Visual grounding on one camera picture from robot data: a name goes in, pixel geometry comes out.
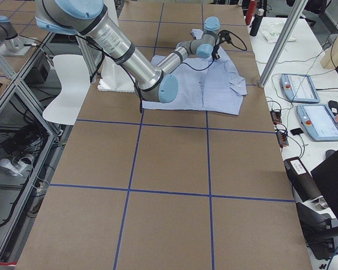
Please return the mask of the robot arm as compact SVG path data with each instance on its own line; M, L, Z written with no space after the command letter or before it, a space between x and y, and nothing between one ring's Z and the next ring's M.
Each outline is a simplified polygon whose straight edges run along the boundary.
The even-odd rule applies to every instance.
M219 42L220 22L209 17L201 39L181 42L158 65L150 63L109 17L103 1L36 1L37 25L49 32L90 37L134 78L141 100L169 103L179 83L172 72L190 55L207 59Z

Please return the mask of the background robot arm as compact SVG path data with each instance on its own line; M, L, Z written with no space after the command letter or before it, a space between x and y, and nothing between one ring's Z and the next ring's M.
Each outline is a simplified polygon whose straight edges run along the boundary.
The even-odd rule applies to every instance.
M0 16L0 54L23 57L30 49L31 41L19 36L6 16Z

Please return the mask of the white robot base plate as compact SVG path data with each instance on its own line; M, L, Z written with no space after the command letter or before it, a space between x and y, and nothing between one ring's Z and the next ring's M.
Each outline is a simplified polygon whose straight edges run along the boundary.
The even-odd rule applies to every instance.
M121 66L116 65L112 59L105 56L98 90L134 93L134 84Z

